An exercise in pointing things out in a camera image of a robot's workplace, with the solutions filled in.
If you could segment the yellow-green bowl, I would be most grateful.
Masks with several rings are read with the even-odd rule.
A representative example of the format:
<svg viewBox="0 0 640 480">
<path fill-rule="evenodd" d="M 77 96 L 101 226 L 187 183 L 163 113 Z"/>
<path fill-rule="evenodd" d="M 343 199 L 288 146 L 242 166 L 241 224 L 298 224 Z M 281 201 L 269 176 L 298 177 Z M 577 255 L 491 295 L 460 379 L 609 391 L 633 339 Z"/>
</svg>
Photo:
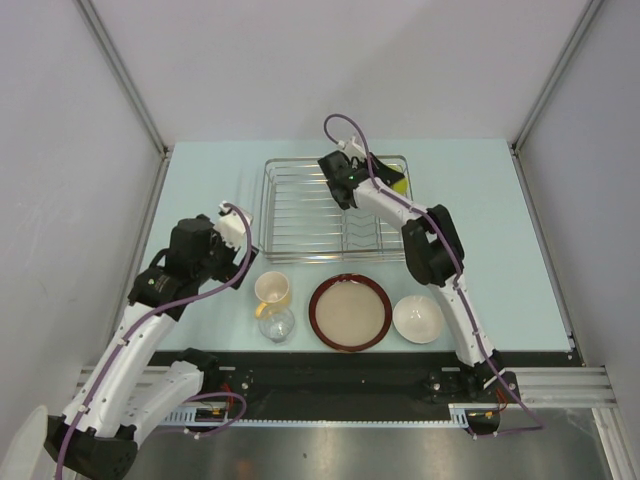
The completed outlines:
<svg viewBox="0 0 640 480">
<path fill-rule="evenodd" d="M 402 196 L 407 195 L 409 182 L 407 180 L 407 177 L 402 171 L 396 171 L 392 175 L 390 187 L 394 192 L 398 193 L 399 195 L 402 195 Z"/>
</svg>

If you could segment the metal wire dish rack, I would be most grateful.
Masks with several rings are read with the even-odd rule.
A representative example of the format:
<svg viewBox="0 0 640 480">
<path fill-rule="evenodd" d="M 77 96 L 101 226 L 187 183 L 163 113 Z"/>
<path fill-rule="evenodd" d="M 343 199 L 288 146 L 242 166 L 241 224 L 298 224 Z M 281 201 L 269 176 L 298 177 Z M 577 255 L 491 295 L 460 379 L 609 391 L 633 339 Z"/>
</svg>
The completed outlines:
<svg viewBox="0 0 640 480">
<path fill-rule="evenodd" d="M 259 249 L 281 264 L 404 259 L 395 229 L 362 210 L 340 209 L 313 157 L 265 163 Z"/>
</svg>

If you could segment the dark red rimmed plate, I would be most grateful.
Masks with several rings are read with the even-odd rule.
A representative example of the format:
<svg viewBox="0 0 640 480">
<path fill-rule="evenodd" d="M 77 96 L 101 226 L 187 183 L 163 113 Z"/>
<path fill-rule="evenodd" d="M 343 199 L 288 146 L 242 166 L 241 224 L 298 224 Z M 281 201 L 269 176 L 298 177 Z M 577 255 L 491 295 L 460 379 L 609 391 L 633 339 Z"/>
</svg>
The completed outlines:
<svg viewBox="0 0 640 480">
<path fill-rule="evenodd" d="M 373 279 L 345 273 L 323 281 L 308 305 L 309 324 L 329 348 L 356 353 L 380 343 L 392 321 L 386 291 Z"/>
</svg>

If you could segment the white bowl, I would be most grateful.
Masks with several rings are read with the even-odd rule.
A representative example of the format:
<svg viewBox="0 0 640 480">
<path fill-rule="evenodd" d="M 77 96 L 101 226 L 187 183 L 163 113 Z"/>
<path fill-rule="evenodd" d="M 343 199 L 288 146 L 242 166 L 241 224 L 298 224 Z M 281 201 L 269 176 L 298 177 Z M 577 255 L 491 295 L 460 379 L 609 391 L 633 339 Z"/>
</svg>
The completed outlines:
<svg viewBox="0 0 640 480">
<path fill-rule="evenodd" d="M 410 295 L 394 306 L 392 322 L 396 331 L 407 341 L 428 344 L 440 337 L 444 328 L 444 315 L 435 300 Z"/>
</svg>

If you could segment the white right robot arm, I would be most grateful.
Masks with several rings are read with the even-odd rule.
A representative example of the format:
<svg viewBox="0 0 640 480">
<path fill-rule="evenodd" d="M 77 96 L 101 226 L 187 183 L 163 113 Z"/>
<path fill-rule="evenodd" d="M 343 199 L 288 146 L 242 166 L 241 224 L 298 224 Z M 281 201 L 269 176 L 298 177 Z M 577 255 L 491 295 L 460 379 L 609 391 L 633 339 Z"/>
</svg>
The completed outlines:
<svg viewBox="0 0 640 480">
<path fill-rule="evenodd" d="M 350 158 L 336 150 L 318 165 L 337 205 L 373 214 L 399 232 L 413 279 L 437 288 L 443 297 L 455 353 L 466 370 L 461 376 L 463 393 L 473 401 L 484 401 L 497 385 L 506 388 L 502 356 L 469 299 L 465 252 L 448 209 L 441 204 L 427 208 L 401 194 L 399 184 L 406 176 L 373 155 Z"/>
</svg>

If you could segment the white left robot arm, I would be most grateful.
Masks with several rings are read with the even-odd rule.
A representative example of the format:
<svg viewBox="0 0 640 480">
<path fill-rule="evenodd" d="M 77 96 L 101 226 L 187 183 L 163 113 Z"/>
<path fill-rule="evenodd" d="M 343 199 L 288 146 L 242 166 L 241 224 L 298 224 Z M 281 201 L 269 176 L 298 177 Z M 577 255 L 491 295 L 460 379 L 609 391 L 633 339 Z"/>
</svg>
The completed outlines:
<svg viewBox="0 0 640 480">
<path fill-rule="evenodd" d="M 186 307 L 238 289 L 255 260 L 253 217 L 223 203 L 219 217 L 180 220 L 167 247 L 135 279 L 122 319 L 84 386 L 49 416 L 44 448 L 55 478 L 71 470 L 89 479 L 122 479 L 140 446 L 179 405 L 217 399 L 241 402 L 224 389 L 217 358 L 188 348 L 150 389 L 133 393 L 139 377 Z"/>
</svg>

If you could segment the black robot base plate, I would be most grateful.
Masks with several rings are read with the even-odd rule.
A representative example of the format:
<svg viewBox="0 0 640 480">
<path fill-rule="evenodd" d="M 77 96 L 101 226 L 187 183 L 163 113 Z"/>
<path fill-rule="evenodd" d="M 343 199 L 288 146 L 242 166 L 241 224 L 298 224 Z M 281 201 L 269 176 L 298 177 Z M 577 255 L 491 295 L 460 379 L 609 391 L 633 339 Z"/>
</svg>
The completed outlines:
<svg viewBox="0 0 640 480">
<path fill-rule="evenodd" d="M 451 352 L 215 352 L 256 421 L 443 420 L 451 403 L 497 401 Z"/>
</svg>

